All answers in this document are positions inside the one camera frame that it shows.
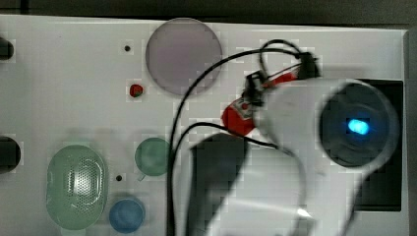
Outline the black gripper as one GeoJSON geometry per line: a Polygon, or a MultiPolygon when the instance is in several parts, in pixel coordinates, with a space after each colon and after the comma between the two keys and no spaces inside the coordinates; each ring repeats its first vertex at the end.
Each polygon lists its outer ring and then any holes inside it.
{"type": "Polygon", "coordinates": [[[243,91],[244,99],[254,106],[262,107],[264,105],[264,83],[266,81],[267,79],[261,71],[247,75],[243,91]]]}

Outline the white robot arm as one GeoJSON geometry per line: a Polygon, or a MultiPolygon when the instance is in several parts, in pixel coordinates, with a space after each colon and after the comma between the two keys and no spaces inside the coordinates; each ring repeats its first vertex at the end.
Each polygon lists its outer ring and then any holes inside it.
{"type": "Polygon", "coordinates": [[[178,236],[344,236],[401,137],[389,99],[360,80],[286,82],[264,98],[264,144],[217,133],[183,150],[178,236]]]}

